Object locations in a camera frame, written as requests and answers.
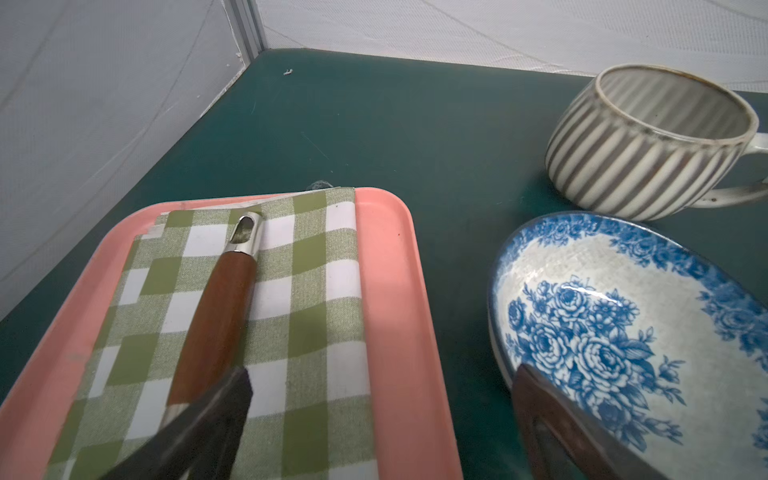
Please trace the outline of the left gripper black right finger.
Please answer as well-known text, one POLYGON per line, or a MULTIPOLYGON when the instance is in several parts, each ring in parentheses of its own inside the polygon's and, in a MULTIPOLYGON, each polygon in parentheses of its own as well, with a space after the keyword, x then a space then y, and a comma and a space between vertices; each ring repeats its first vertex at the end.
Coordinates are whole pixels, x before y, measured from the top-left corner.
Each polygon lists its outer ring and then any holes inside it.
POLYGON ((663 479, 534 367, 514 375, 511 400, 535 479, 663 479))

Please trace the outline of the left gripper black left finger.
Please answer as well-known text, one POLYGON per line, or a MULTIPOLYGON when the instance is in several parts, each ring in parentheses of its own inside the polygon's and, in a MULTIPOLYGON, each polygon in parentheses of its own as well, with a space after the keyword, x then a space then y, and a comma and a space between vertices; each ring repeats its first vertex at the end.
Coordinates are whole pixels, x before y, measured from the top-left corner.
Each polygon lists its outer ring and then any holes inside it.
POLYGON ((200 399, 104 479, 228 479, 253 390, 243 367, 230 370, 200 399))

